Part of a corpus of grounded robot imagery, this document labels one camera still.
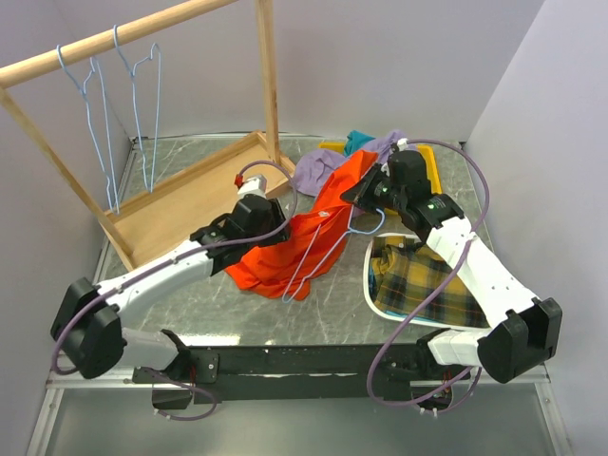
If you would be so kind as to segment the orange t shirt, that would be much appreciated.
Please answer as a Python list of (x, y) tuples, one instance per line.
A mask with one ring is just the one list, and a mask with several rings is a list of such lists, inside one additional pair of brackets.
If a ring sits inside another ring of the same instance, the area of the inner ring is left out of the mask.
[[(317, 205), (315, 202), (316, 199), (309, 212), (291, 218), (291, 236), (287, 241), (268, 247), (256, 247), (237, 265), (226, 269), (226, 273), (240, 290), (267, 298), (280, 298), (317, 227), (320, 228), (320, 233), (310, 256), (305, 260), (301, 272), (290, 289), (291, 292), (296, 288), (299, 279), (323, 257), (325, 250), (346, 229), (352, 206), (339, 204), (329, 207), (324, 204)], [(342, 254), (345, 245), (346, 240), (343, 240), (316, 274), (305, 282), (295, 300), (302, 300), (308, 296), (311, 280), (326, 274), (331, 269)]]

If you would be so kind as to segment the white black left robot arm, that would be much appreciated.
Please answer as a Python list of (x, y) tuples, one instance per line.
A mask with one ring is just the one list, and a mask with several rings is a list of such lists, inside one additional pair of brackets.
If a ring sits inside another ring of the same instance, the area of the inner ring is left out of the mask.
[(193, 363), (190, 348), (169, 330), (132, 329), (134, 319), (176, 290), (237, 264), (253, 248), (289, 235), (277, 199), (246, 195), (231, 212), (131, 272), (97, 284), (84, 277), (72, 282), (50, 329), (52, 369), (65, 374), (58, 365), (64, 353), (72, 371), (85, 379), (129, 366), (154, 370), (169, 382), (181, 380)]

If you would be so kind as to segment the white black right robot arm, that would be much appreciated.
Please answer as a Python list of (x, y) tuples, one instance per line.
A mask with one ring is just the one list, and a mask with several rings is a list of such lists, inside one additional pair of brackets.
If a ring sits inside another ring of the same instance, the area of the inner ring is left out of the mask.
[(420, 344), (416, 368), (434, 379), (449, 365), (481, 368), (506, 384), (552, 358), (557, 350), (562, 309), (539, 299), (516, 279), (477, 236), (463, 209), (435, 193), (424, 158), (405, 149), (373, 165), (340, 197), (367, 213), (392, 210), (459, 278), (480, 306), (484, 329), (444, 327)]

